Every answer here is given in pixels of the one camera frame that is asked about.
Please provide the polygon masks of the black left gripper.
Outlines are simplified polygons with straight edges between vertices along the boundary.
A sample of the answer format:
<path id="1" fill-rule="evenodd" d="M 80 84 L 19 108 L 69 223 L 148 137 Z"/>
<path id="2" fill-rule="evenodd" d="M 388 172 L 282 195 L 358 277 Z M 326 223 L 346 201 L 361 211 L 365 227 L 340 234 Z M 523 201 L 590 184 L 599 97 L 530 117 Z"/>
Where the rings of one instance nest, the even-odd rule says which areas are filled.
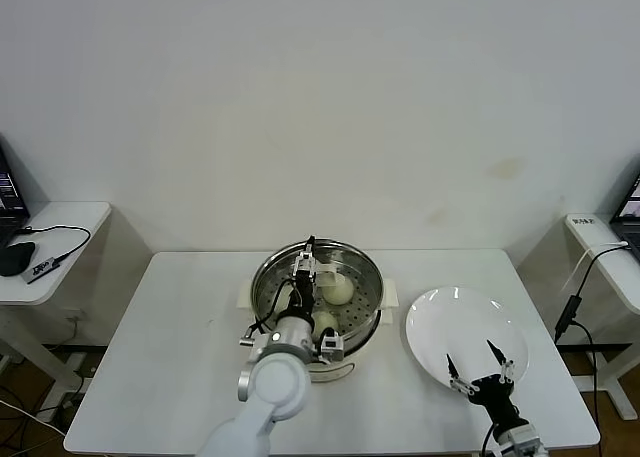
<path id="1" fill-rule="evenodd" d="M 315 303 L 316 258 L 314 255 L 316 238 L 311 235 L 294 261 L 293 276 L 299 304 L 294 307 L 295 315 L 300 318 L 311 317 Z"/>

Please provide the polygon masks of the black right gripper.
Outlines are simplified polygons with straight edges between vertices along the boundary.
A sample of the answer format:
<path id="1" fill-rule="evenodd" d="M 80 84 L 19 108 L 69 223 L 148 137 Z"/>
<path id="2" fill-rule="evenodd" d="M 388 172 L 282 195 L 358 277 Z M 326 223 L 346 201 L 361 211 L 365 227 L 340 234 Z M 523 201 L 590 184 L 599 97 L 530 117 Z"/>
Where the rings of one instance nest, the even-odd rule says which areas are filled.
<path id="1" fill-rule="evenodd" d="M 490 340 L 487 340 L 487 344 L 500 365 L 500 371 L 492 374 L 491 378 L 476 379 L 471 384 L 460 377 L 450 355 L 447 354 L 450 387 L 459 393 L 470 395 L 469 401 L 482 406 L 491 420 L 515 419 L 516 410 L 510 400 L 514 388 L 514 361 L 508 359 Z"/>

